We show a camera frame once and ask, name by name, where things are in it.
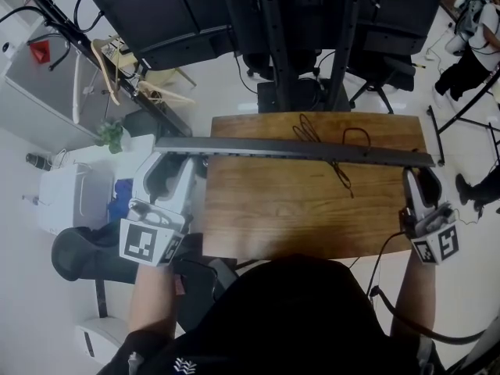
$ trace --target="red object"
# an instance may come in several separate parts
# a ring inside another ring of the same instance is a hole
[[[31,54],[39,64],[50,63],[50,47],[48,41],[35,41],[30,45]]]

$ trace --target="person in black pants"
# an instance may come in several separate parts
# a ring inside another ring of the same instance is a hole
[[[462,58],[443,72],[434,87],[441,96],[450,90],[452,99],[458,101],[465,91],[481,85],[489,74],[467,45]]]
[[[469,200],[474,201],[474,209],[478,212],[486,204],[500,199],[500,166],[496,166],[479,184],[471,186],[461,173],[455,179],[456,190],[460,202],[465,205]]]
[[[450,66],[434,85],[434,100],[442,107],[445,93],[458,101],[465,91],[481,85],[500,61],[500,17],[494,4],[481,12],[476,33],[468,40],[462,58]]]

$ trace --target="wire bundle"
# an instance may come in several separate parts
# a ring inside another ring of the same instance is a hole
[[[314,129],[314,126],[311,124],[311,121],[309,120],[309,118],[305,114],[300,115],[299,121],[300,121],[299,127],[297,127],[295,125],[292,127],[292,129],[295,132],[295,134],[297,135],[297,137],[302,141],[315,141],[316,143],[321,143],[320,136],[318,135],[318,133]],[[351,127],[351,128],[344,129],[344,133],[342,134],[342,144],[345,143],[345,134],[347,132],[349,132],[350,130],[358,130],[360,132],[363,132],[366,135],[366,140],[368,141],[368,148],[366,150],[366,154],[368,154],[368,152],[371,149],[372,143],[370,140],[370,136],[368,135],[368,132],[366,132],[362,128]],[[341,169],[338,162],[326,161],[326,163],[328,163],[334,169],[335,173],[338,176],[339,181],[342,183],[342,185],[344,185],[344,188],[346,188],[349,191],[349,193],[351,194],[351,198],[354,198],[354,194],[352,193],[351,180],[345,174],[345,172]]]

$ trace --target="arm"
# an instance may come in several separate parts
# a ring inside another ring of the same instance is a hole
[[[419,325],[432,329],[436,315],[436,268],[424,266],[414,250],[409,257],[396,310]],[[392,320],[391,336],[418,346],[420,335],[396,318]]]
[[[485,25],[483,25],[483,36],[485,41],[487,41],[497,50],[500,50],[500,40],[498,40],[495,34],[491,32],[491,30]]]
[[[150,330],[173,339],[176,320],[172,269],[140,265],[132,294],[129,331]]]

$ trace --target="wooden board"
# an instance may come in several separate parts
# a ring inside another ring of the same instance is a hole
[[[419,119],[353,112],[308,112],[322,141],[342,142],[361,127],[372,146],[425,152]],[[296,140],[296,112],[214,118],[212,136]],[[366,145],[357,131],[346,144]],[[399,231],[402,168],[340,164],[354,198],[325,162],[213,157],[205,198],[204,255],[273,259],[302,253],[325,259],[375,255]],[[386,252],[410,248],[403,237]]]

